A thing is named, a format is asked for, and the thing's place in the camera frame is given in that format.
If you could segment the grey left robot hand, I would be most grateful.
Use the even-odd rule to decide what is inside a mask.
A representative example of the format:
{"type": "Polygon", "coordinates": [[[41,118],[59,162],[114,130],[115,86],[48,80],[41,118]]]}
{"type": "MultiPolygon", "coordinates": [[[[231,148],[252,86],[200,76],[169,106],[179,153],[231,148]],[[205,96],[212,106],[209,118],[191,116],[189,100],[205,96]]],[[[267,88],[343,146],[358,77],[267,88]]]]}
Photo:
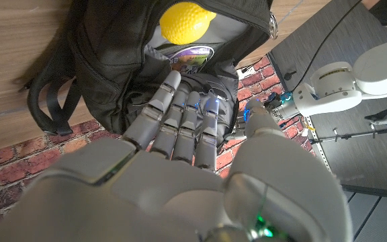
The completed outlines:
{"type": "Polygon", "coordinates": [[[233,130],[231,131],[230,134],[225,135],[224,139],[226,141],[245,139],[246,138],[245,125],[246,125],[245,119],[242,116],[239,116],[236,119],[233,130]]]}

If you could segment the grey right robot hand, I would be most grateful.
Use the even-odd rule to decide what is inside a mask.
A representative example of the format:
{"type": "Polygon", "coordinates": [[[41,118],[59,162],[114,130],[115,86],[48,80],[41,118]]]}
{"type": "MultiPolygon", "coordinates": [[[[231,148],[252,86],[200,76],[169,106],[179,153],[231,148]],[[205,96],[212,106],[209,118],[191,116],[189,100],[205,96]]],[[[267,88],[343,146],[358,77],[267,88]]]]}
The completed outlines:
{"type": "Polygon", "coordinates": [[[0,241],[352,241],[342,187],[287,139],[261,102],[245,141],[215,172],[219,100],[200,128],[199,95],[171,71],[120,140],[63,155],[0,222],[0,241]]]}

